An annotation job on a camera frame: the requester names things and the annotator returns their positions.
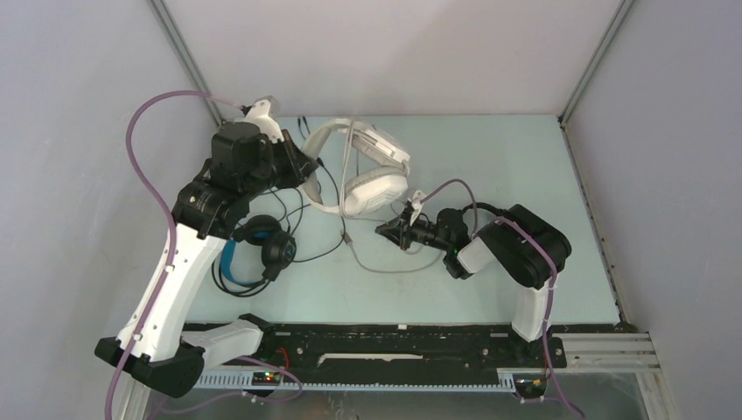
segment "metal frame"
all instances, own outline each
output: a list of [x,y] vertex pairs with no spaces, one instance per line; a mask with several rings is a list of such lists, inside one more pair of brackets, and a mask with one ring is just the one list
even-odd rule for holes
[[[175,24],[172,14],[165,5],[165,0],[147,0],[152,8],[157,21],[161,24],[165,36],[173,47],[178,60],[183,65],[186,75],[191,83],[199,90],[209,91],[206,81],[201,74],[193,56],[191,55],[186,42],[183,39],[178,27]],[[605,58],[611,45],[616,39],[620,29],[630,16],[634,9],[636,0],[623,0],[616,10],[611,23],[606,28],[603,38],[600,40],[598,47],[591,57],[588,66],[584,70],[579,82],[570,95],[562,114],[559,116],[559,122],[563,129],[564,142],[566,144],[570,160],[572,163],[577,182],[583,194],[584,203],[588,215],[590,216],[593,232],[601,250],[603,264],[605,265],[608,279],[613,287],[616,305],[619,307],[619,314],[622,320],[626,320],[626,313],[621,305],[620,288],[616,287],[613,278],[613,265],[606,255],[605,241],[600,233],[599,226],[595,221],[592,206],[590,204],[589,194],[585,188],[585,183],[579,170],[578,161],[571,148],[569,133],[566,129],[569,121],[585,95],[586,89],[590,86],[592,78]],[[219,126],[223,121],[221,112],[211,102],[205,101],[206,110],[212,117],[214,124]],[[642,398],[647,410],[649,420],[672,420],[677,418],[674,412],[672,399],[668,391],[667,384],[662,376],[659,361],[655,354],[651,338],[645,333],[591,333],[591,332],[560,332],[554,334],[563,340],[564,351],[568,360],[568,366],[563,369],[557,369],[557,372],[571,374],[591,374],[591,373],[634,373],[640,385]],[[232,376],[242,376],[241,371],[246,370],[243,367],[226,367],[220,370],[221,376],[225,372],[232,372]],[[541,369],[528,368],[503,368],[498,373],[505,380],[512,381],[512,375],[528,375],[540,372]],[[204,377],[214,375],[212,372],[206,373]],[[234,383],[240,383],[242,380],[233,380]],[[316,387],[317,389],[334,389],[335,385],[328,384],[309,384],[308,389]],[[453,390],[446,388],[425,389],[425,390]],[[490,392],[503,392],[503,388],[493,389]],[[123,402],[119,409],[118,419],[139,420],[143,417],[146,402],[149,398],[150,391],[136,381],[128,380],[123,390]]]

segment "white tabletop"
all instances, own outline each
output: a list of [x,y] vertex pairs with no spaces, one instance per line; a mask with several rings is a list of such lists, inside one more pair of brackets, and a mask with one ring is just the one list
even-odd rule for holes
[[[328,117],[308,118],[311,128]],[[572,255],[559,277],[552,319],[556,323],[619,321],[610,285],[585,211],[570,158],[553,115],[371,116],[364,118],[395,137],[411,155],[410,190],[431,192],[451,178],[465,180],[478,201],[497,207],[523,204],[561,230]],[[280,118],[297,144],[302,143],[296,118]],[[340,182],[344,137],[333,135],[320,156]],[[354,176],[354,155],[349,177]],[[373,167],[361,160],[361,170]],[[336,203],[326,174],[318,170],[323,199]],[[298,193],[281,191],[289,210]],[[450,185],[426,203],[434,220],[445,207],[461,208],[470,200],[461,185]],[[251,203],[251,215],[281,217],[276,198]],[[369,217],[389,220],[384,208]],[[480,212],[481,221],[491,215]],[[296,224],[298,213],[290,217]],[[467,222],[471,226],[471,217]],[[405,255],[374,233],[379,222],[350,220],[348,233],[361,260],[380,270],[409,270],[429,263],[438,251],[427,248]],[[340,218],[309,207],[296,232],[297,259],[314,256],[340,239]],[[260,249],[238,244],[235,277],[257,280],[263,271]],[[251,298],[219,291],[209,275],[193,302],[191,321],[231,321],[251,312],[271,322],[474,324],[508,323],[515,313],[516,283],[492,262],[467,280],[451,278],[442,262],[414,274],[379,275],[365,271],[346,245],[313,262],[294,263],[263,293]]]

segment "black headphones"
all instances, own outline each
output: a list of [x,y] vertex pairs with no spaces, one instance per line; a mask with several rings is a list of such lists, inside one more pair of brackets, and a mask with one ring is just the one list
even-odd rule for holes
[[281,270],[294,261],[297,255],[297,240],[284,231],[281,223],[273,216],[260,214],[250,218],[247,223],[233,234],[235,241],[247,241],[251,245],[262,247],[260,259],[265,271],[262,278],[272,282]]

